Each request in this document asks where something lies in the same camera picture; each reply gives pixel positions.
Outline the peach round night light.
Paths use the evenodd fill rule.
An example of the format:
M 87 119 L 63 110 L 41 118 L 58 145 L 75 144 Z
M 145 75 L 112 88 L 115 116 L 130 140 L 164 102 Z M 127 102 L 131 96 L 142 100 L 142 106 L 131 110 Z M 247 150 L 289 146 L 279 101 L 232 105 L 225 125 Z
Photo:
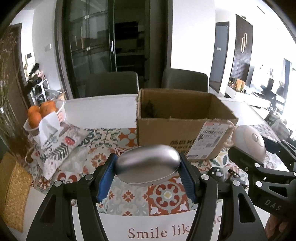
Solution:
M 237 147 L 255 160 L 264 163 L 266 148 L 263 137 L 251 126 L 240 125 L 233 130 L 231 139 L 224 143 L 225 148 Z

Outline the silver oval metal case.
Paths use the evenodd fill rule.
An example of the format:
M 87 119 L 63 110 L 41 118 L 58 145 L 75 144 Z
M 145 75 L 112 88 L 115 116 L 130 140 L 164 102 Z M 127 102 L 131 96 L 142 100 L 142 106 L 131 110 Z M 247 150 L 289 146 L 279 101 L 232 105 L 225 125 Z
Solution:
M 116 176 L 133 186 L 152 186 L 169 180 L 178 170 L 181 158 L 167 145 L 136 147 L 119 156 L 114 164 Z

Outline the black rectangular clip device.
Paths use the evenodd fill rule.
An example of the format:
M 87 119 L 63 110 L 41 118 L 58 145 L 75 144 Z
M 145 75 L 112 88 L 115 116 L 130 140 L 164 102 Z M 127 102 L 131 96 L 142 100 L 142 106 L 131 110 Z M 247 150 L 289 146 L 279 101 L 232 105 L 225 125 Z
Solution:
M 226 183 L 230 184 L 233 181 L 238 181 L 243 186 L 244 189 L 247 188 L 246 181 L 244 181 L 237 172 L 235 172 L 233 169 L 229 169 L 227 172 L 229 175 L 225 181 Z

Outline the woven yellow placemat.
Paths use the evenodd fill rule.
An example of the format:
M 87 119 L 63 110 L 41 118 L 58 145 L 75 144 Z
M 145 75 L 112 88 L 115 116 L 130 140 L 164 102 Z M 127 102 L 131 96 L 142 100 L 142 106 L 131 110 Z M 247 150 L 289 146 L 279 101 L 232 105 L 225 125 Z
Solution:
M 1 159 L 1 218 L 7 226 L 19 232 L 23 232 L 31 182 L 32 176 L 6 152 Z

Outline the brown cardboard box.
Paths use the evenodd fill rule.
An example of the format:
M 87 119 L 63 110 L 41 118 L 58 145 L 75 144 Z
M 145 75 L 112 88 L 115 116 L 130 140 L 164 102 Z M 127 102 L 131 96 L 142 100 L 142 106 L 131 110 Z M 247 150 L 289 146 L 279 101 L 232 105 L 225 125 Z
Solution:
M 169 145 L 191 160 L 216 158 L 237 122 L 211 93 L 146 88 L 137 96 L 138 145 Z

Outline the floral fabric tissue cover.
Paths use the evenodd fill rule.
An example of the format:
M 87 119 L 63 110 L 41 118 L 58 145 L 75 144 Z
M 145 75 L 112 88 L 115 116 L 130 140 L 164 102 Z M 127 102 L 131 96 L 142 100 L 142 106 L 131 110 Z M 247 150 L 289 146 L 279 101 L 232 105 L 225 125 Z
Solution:
M 42 170 L 43 177 L 51 179 L 60 165 L 78 147 L 88 131 L 67 122 L 60 122 L 52 112 L 39 123 L 39 134 L 31 158 Z

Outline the white basket of oranges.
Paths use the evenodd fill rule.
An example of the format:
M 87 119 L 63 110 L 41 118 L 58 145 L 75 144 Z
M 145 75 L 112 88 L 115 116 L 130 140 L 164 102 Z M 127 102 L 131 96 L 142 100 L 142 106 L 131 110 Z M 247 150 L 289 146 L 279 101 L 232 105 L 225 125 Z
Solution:
M 39 134 L 39 124 L 41 121 L 47 120 L 50 114 L 54 114 L 53 117 L 57 117 L 59 123 L 66 120 L 65 111 L 66 101 L 56 99 L 43 102 L 40 106 L 31 106 L 27 112 L 27 120 L 23 125 L 23 128 L 33 136 Z

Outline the glass vase dried flowers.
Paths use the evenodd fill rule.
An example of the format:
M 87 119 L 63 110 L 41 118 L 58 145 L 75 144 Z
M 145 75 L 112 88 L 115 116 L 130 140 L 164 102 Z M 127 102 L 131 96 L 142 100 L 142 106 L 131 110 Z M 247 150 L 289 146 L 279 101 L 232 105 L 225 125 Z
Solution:
M 9 98 L 13 85 L 19 80 L 20 68 L 15 60 L 16 41 L 16 34 L 8 27 L 1 37 L 1 139 L 12 154 L 23 158 L 30 144 Z

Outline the dark dining chair right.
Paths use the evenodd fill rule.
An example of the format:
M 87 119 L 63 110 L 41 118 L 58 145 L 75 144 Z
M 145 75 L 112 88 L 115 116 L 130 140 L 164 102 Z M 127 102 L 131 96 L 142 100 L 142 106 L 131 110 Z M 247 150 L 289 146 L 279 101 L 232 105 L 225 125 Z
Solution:
M 205 73 L 182 69 L 165 69 L 162 88 L 209 92 L 209 80 Z

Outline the dark dining chair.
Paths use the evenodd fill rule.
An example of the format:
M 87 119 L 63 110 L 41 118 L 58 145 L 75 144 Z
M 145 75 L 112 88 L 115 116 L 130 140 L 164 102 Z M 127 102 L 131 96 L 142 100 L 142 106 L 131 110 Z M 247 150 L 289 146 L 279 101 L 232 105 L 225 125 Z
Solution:
M 136 72 L 102 72 L 88 77 L 85 97 L 137 94 L 138 91 Z
M 162 88 L 209 92 L 209 80 L 205 73 L 182 69 L 165 69 Z

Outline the white shoe rack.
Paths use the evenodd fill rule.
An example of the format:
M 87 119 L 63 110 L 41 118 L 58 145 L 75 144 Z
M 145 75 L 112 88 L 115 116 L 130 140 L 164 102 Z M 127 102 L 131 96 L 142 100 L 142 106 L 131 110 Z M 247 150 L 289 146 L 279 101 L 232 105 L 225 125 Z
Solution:
M 47 100 L 46 91 L 49 90 L 48 80 L 43 71 L 40 70 L 39 63 L 33 64 L 31 69 L 29 69 L 27 64 L 25 66 L 27 67 L 25 69 L 27 96 L 34 104 L 40 105 Z

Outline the dark dining chair left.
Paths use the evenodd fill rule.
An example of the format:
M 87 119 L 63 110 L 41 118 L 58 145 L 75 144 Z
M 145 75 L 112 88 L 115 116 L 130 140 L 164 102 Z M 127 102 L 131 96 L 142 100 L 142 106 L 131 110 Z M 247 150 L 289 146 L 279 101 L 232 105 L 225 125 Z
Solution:
M 138 91 L 136 72 L 102 72 L 88 77 L 85 97 L 137 94 Z

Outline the black glass cabinet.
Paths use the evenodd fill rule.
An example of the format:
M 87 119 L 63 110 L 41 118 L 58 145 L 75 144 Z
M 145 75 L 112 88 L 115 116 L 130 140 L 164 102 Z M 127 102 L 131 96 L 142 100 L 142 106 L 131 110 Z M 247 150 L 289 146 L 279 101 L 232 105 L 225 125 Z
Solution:
M 158 88 L 170 66 L 172 1 L 57 1 L 55 44 L 69 99 L 86 96 L 92 75 L 135 72 Z

